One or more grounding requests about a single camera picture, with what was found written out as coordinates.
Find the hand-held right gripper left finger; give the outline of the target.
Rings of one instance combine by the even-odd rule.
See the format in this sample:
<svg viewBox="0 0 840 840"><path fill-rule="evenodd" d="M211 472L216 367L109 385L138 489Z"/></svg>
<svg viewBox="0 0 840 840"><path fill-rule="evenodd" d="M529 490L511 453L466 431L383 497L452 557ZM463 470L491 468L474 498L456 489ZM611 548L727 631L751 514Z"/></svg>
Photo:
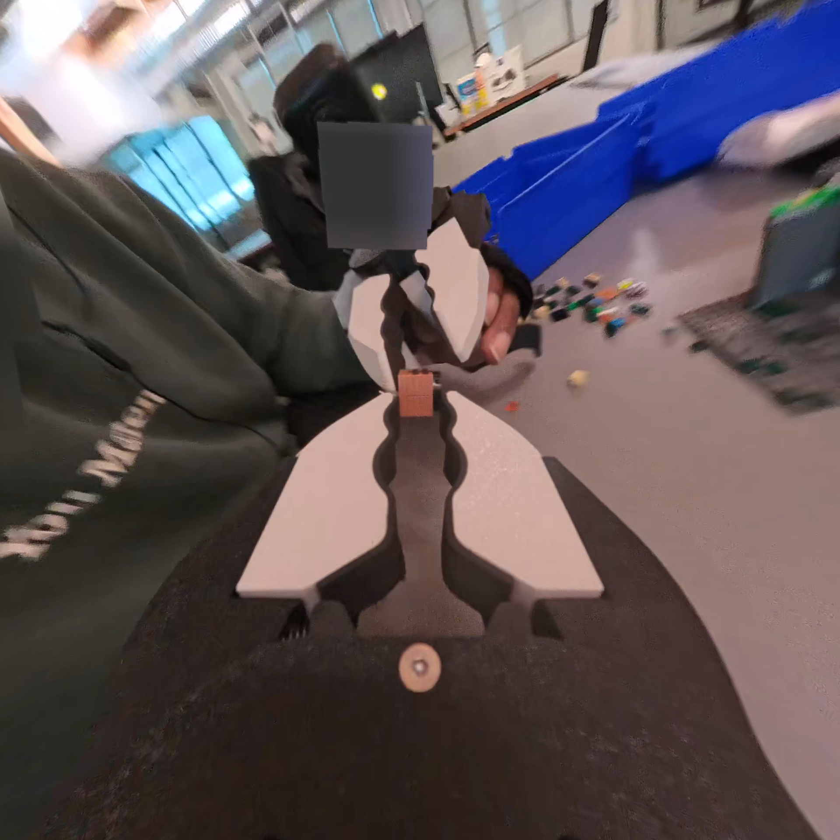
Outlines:
<svg viewBox="0 0 840 840"><path fill-rule="evenodd" d="M391 483L396 397L379 394L303 447L236 584L241 599L341 604L353 623L404 577Z"/></svg>

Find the person's left forearm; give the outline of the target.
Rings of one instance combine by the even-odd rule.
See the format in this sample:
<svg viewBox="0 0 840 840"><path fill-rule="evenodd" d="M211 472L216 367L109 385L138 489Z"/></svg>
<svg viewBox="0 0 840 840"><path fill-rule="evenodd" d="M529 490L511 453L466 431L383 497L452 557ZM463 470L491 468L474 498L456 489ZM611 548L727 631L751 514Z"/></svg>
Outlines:
<svg viewBox="0 0 840 840"><path fill-rule="evenodd" d="M42 326L104 355L192 415L273 423L289 403L351 411L380 394L333 295L277 282L206 244L108 171L2 153L13 263Z"/></svg>

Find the white box with goggles picture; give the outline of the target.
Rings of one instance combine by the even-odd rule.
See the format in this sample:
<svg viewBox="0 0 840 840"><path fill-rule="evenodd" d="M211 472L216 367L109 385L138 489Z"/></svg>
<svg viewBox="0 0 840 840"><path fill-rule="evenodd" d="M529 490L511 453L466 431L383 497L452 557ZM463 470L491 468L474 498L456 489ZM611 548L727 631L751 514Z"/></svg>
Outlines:
<svg viewBox="0 0 840 840"><path fill-rule="evenodd" d="M493 56L485 70L485 81L494 98L506 98L525 88L522 46L515 45Z"/></svg>

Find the grey brick building model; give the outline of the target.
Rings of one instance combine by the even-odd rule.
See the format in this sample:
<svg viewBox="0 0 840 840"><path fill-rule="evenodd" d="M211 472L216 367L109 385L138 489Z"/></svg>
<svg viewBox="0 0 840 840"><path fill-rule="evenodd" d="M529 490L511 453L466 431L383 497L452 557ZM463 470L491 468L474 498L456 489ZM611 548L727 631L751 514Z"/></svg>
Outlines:
<svg viewBox="0 0 840 840"><path fill-rule="evenodd" d="M767 217L751 288L679 317L709 353L787 413L839 405L838 179Z"/></svg>

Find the white paper bag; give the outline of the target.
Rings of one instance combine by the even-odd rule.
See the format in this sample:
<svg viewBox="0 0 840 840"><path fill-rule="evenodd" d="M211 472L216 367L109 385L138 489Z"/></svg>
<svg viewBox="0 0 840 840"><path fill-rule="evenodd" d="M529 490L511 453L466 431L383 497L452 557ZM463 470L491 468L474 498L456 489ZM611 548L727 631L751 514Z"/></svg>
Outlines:
<svg viewBox="0 0 840 840"><path fill-rule="evenodd" d="M740 170L769 170L827 148L839 139L839 92L744 123L721 142L715 162Z"/></svg>

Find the pile of small bricks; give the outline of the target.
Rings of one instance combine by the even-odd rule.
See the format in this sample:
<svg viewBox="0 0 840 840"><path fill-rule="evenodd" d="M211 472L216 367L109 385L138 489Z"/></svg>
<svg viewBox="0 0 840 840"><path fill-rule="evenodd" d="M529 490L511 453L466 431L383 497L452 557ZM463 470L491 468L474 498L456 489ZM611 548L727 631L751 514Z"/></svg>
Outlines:
<svg viewBox="0 0 840 840"><path fill-rule="evenodd" d="M548 285L536 285L531 310L520 322L580 318L598 325L612 338L630 323L647 318L652 310L648 287L642 281L625 278L610 284L601 275L589 274L576 282L562 277Z"/></svg>

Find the blue yellow printed box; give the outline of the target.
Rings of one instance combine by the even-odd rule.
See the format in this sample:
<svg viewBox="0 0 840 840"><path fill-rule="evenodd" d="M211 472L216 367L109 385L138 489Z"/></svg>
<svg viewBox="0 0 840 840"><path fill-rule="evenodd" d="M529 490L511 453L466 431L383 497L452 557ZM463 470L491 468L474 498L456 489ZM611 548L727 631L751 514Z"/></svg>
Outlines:
<svg viewBox="0 0 840 840"><path fill-rule="evenodd" d="M487 110L490 98L482 70L474 68L456 82L459 108L464 119L471 119Z"/></svg>

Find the brown crate brick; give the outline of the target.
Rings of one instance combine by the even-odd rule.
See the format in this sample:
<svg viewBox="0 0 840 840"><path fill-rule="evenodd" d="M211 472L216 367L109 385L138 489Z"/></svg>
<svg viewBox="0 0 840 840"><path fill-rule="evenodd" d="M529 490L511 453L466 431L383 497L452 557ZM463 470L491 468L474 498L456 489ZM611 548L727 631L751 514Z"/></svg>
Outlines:
<svg viewBox="0 0 840 840"><path fill-rule="evenodd" d="M404 369L397 376L397 402L401 419L433 417L438 378L428 369Z"/></svg>

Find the person's left hand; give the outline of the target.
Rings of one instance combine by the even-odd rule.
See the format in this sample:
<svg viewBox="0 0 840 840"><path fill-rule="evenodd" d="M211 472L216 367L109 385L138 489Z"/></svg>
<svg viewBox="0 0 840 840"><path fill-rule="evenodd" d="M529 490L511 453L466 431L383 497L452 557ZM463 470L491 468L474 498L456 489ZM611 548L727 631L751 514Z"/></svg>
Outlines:
<svg viewBox="0 0 840 840"><path fill-rule="evenodd" d="M520 319L520 300L514 286L496 267L488 268L488 291L480 354L488 364L499 364L508 354Z"/></svg>

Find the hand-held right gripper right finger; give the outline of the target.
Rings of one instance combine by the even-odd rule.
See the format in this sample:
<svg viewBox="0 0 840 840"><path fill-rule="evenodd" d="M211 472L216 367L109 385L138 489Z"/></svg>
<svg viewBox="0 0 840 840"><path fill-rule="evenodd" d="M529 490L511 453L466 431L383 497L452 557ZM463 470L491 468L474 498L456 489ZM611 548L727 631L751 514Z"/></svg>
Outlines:
<svg viewBox="0 0 840 840"><path fill-rule="evenodd" d="M444 475L441 559L447 588L488 627L512 604L594 600L602 578L546 459L519 431L454 391L440 403Z"/></svg>

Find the black monitor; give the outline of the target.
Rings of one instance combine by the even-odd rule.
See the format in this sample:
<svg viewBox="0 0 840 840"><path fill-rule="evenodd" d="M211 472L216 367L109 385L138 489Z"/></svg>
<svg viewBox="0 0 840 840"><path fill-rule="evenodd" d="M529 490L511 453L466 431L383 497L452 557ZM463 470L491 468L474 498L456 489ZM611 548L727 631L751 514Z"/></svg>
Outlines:
<svg viewBox="0 0 840 840"><path fill-rule="evenodd" d="M390 33L352 60L378 120L431 121L443 103L437 69L424 24L403 35Z"/></svg>

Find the wooden background table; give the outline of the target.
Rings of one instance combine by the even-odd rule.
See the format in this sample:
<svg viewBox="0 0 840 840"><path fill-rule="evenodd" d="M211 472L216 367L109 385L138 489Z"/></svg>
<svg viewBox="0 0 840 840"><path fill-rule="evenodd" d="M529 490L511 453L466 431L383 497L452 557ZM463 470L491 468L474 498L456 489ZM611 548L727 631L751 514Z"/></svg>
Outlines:
<svg viewBox="0 0 840 840"><path fill-rule="evenodd" d="M463 120L452 127L445 128L443 131L444 142L451 142L459 136L475 131L506 113L542 96L544 93L562 86L566 82L571 81L571 79L571 76L552 74L519 93L504 97L493 105L478 111L473 117Z"/></svg>

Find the grey desk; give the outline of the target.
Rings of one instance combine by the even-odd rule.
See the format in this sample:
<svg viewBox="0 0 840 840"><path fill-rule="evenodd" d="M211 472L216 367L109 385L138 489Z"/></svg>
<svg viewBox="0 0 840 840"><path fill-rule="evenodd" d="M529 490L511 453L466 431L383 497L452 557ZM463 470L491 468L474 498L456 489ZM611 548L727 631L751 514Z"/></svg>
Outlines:
<svg viewBox="0 0 840 840"><path fill-rule="evenodd" d="M647 284L648 318L613 339L572 318L444 380L556 457L657 555L717 645L752 727L822 838L838 838L838 408L790 416L678 315L752 283L764 219L805 189L706 169L634 198L540 277ZM588 371L579 390L573 371ZM519 401L516 413L505 411Z"/></svg>

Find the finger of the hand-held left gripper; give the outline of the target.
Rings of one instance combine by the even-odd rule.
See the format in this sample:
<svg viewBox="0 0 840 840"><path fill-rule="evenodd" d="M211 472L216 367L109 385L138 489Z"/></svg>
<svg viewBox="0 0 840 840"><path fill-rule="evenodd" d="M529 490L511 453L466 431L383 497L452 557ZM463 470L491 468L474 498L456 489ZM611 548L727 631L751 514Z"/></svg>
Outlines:
<svg viewBox="0 0 840 840"><path fill-rule="evenodd" d="M396 394L401 371L401 334L389 275L367 278L353 290L348 337L366 374L384 392Z"/></svg>
<svg viewBox="0 0 840 840"><path fill-rule="evenodd" d="M443 335L460 363L472 356L485 325L489 270L477 248L469 245L457 219L448 220L427 238L420 251L427 269L426 287Z"/></svg>

